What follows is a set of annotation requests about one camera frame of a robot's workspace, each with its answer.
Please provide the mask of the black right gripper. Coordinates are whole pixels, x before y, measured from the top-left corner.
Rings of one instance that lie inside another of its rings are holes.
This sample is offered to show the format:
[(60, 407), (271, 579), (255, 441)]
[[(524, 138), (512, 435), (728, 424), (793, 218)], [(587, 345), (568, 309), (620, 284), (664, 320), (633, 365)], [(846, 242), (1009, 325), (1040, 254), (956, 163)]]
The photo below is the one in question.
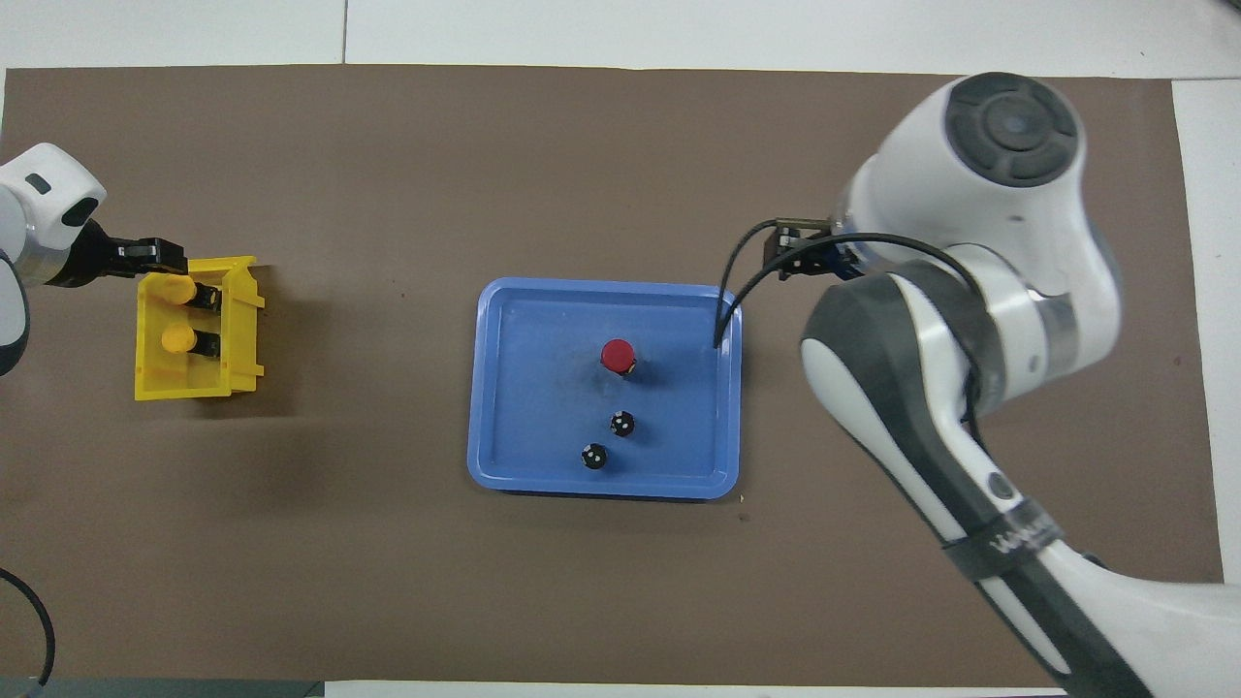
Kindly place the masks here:
[(773, 265), (781, 281), (792, 274), (834, 274), (851, 281), (862, 274), (861, 262), (849, 243), (831, 242), (843, 225), (822, 219), (776, 219), (764, 241), (764, 266)]

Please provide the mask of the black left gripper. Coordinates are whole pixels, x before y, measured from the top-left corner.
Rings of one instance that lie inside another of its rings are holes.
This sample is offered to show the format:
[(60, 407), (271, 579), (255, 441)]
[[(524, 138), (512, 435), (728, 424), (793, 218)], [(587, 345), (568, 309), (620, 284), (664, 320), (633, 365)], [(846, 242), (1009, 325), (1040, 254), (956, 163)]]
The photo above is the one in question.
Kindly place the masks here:
[[(143, 248), (130, 258), (130, 248)], [(143, 273), (189, 274), (181, 243), (168, 238), (113, 238), (97, 221), (84, 221), (68, 257), (46, 286), (78, 288), (105, 277), (137, 278)]]

